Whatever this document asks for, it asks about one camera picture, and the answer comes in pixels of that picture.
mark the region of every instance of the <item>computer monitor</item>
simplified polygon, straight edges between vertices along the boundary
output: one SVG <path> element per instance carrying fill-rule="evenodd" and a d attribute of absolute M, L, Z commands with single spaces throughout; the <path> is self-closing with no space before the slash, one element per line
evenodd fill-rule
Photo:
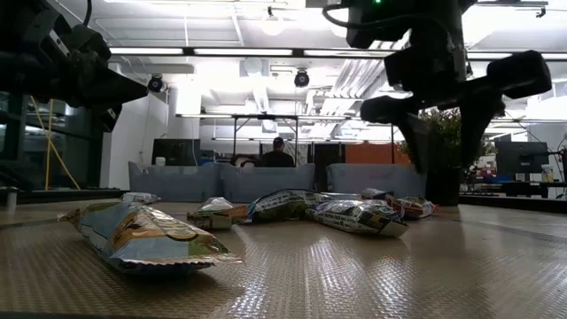
<path fill-rule="evenodd" d="M 498 174 L 541 173 L 549 164 L 548 144 L 540 142 L 495 142 Z"/>
<path fill-rule="evenodd" d="M 153 140 L 152 165 L 156 164 L 157 157 L 165 158 L 166 166 L 197 166 L 195 160 L 201 158 L 201 144 L 197 139 L 156 138 Z"/>

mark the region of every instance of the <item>chip bag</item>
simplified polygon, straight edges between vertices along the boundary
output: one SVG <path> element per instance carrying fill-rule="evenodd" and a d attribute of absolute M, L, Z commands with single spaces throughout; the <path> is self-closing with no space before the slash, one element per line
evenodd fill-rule
<path fill-rule="evenodd" d="M 240 262 L 212 234 L 139 203 L 103 203 L 63 217 L 120 272 L 184 275 L 216 263 Z"/>
<path fill-rule="evenodd" d="M 247 207 L 244 222 L 280 222 L 304 219 L 308 208 L 332 200 L 314 191 L 281 190 L 254 200 Z"/>
<path fill-rule="evenodd" d="M 384 200 L 332 200 L 308 213 L 317 222 L 357 234 L 399 237 L 408 229 Z"/>
<path fill-rule="evenodd" d="M 121 199 L 123 202 L 142 203 L 146 205 L 159 202 L 161 200 L 161 198 L 159 198 L 157 195 L 144 192 L 127 192 L 126 194 L 122 195 Z"/>
<path fill-rule="evenodd" d="M 425 198 L 386 196 L 386 201 L 393 209 L 400 212 L 403 218 L 409 220 L 425 218 L 437 210 L 437 206 Z"/>

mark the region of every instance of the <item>potted plant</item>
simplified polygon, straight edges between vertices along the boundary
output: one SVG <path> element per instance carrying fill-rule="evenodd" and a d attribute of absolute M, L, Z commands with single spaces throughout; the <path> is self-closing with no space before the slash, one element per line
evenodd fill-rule
<path fill-rule="evenodd" d="M 419 118 L 424 120 L 430 129 L 425 197 L 441 206 L 456 206 L 459 203 L 464 169 L 468 169 L 480 155 L 484 155 L 489 144 L 480 143 L 477 156 L 470 163 L 462 163 L 459 110 L 431 109 L 429 112 L 420 113 Z M 415 162 L 416 155 L 409 150 L 405 142 L 400 144 L 400 149 Z"/>

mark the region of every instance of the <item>yellow cable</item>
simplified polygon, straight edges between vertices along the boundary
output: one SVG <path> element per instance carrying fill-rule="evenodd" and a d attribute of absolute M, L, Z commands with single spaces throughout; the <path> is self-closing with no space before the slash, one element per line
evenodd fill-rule
<path fill-rule="evenodd" d="M 50 101 L 50 122 L 48 124 L 48 139 L 51 139 L 51 116 L 53 114 L 53 98 Z M 48 191 L 50 188 L 50 156 L 51 148 L 49 142 L 47 143 L 47 169 L 45 169 L 45 190 Z"/>
<path fill-rule="evenodd" d="M 43 125 L 43 121 L 41 116 L 39 116 L 39 111 L 37 109 L 37 104 L 35 103 L 35 99 L 34 97 L 31 97 L 32 99 L 32 103 L 34 104 L 34 109 L 35 109 L 35 115 L 37 116 L 37 119 L 39 120 L 39 124 L 42 126 L 42 130 L 43 133 L 45 133 L 45 127 Z M 59 155 L 59 152 L 57 152 L 57 149 L 55 148 L 55 145 L 53 144 L 53 142 L 51 141 L 51 136 L 47 136 L 47 140 L 51 146 L 51 148 L 53 149 L 53 151 L 55 152 L 55 156 L 57 156 L 59 163 L 61 163 L 61 167 L 63 167 L 63 169 L 65 170 L 65 173 L 67 174 L 67 176 L 69 176 L 69 178 L 71 179 L 71 181 L 73 181 L 74 186 L 77 188 L 77 190 L 80 190 L 81 187 L 79 187 L 79 184 L 74 180 L 73 176 L 71 175 L 71 173 L 69 173 L 69 170 L 67 169 L 67 166 L 65 165 L 65 162 L 63 161 L 63 159 L 61 159 L 61 156 Z"/>

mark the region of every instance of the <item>window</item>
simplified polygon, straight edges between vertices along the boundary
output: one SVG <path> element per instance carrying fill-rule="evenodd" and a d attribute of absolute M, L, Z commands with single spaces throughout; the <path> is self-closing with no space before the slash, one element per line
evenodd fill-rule
<path fill-rule="evenodd" d="M 69 173 L 82 189 L 98 186 L 99 143 L 56 132 L 51 133 L 51 141 Z M 47 144 L 47 137 L 41 128 L 26 126 L 23 160 L 28 164 L 28 178 L 40 187 L 45 185 Z M 53 150 L 50 150 L 49 176 L 51 187 L 75 188 Z"/>
<path fill-rule="evenodd" d="M 85 108 L 73 108 L 54 100 L 36 100 L 37 111 L 47 130 L 51 119 L 51 141 L 69 173 L 84 189 L 98 187 L 102 129 L 92 113 Z M 26 96 L 0 92 L 0 160 L 2 165 L 23 174 L 43 189 L 47 172 L 48 141 L 37 119 L 34 104 Z M 75 185 L 67 176 L 55 152 L 50 150 L 50 188 L 71 188 Z"/>

